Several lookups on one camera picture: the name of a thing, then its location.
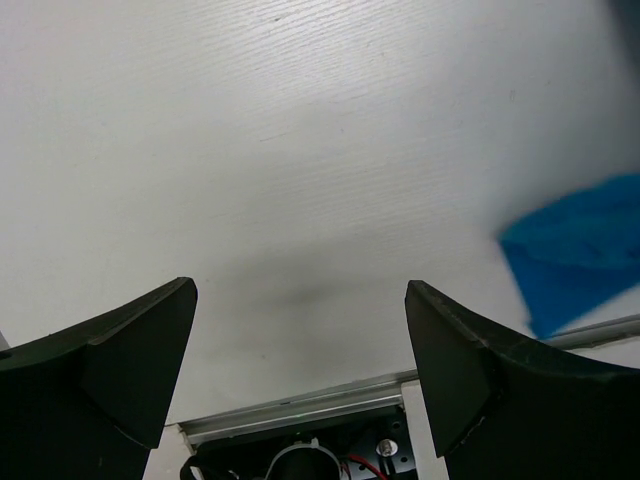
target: metal rail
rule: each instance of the metal rail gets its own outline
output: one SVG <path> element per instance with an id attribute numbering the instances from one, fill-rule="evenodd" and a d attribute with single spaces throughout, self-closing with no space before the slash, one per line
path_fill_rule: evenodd
<path id="1" fill-rule="evenodd" d="M 544 343 L 561 350 L 593 348 L 640 336 L 640 315 L 633 315 L 589 327 L 570 330 Z M 408 370 L 329 388 L 284 401 L 235 410 L 181 423 L 189 442 L 200 445 L 210 440 L 335 418 L 350 413 L 402 405 L 401 385 L 417 380 Z"/>

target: white textured surface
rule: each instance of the white textured surface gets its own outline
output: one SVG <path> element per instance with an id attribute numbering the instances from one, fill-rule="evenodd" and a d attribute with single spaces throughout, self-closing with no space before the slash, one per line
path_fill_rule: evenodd
<path id="1" fill-rule="evenodd" d="M 170 421 L 412 367 L 410 278 L 526 331 L 496 231 L 638 165 L 601 0 L 6 0 L 0 62 L 0 329 L 193 276 Z"/>

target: red wire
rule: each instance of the red wire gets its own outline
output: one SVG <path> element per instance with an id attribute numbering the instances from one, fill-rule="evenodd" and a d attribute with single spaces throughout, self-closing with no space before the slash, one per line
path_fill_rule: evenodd
<path id="1" fill-rule="evenodd" d="M 376 467 L 371 465 L 366 458 L 360 457 L 359 455 L 349 455 L 349 460 L 355 463 L 359 463 L 360 465 L 364 465 L 368 470 L 371 471 L 371 473 L 373 473 L 380 480 L 389 480 L 384 473 L 382 473 Z"/>

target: white panel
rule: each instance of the white panel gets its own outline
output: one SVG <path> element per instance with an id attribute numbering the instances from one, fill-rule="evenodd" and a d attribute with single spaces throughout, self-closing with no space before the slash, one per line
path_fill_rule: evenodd
<path id="1" fill-rule="evenodd" d="M 191 447 L 180 428 L 177 425 L 165 427 L 160 445 L 151 450 L 143 480 L 177 480 L 182 465 L 191 455 Z"/>
<path id="2" fill-rule="evenodd" d="M 496 232 L 638 165 L 601 0 L 7 0 L 0 61 L 0 329 L 194 277 L 170 421 L 411 368 L 411 278 L 527 331 Z"/>
<path id="3" fill-rule="evenodd" d="M 444 458 L 436 457 L 427 409 L 418 380 L 402 385 L 402 400 L 409 426 L 411 447 L 416 459 L 418 478 L 420 480 L 448 480 L 449 474 Z"/>

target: blue paper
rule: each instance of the blue paper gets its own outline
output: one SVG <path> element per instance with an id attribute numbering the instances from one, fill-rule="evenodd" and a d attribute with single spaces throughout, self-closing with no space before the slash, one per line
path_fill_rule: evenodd
<path id="1" fill-rule="evenodd" d="M 499 240 L 531 329 L 546 338 L 640 282 L 640 175 L 568 195 Z"/>

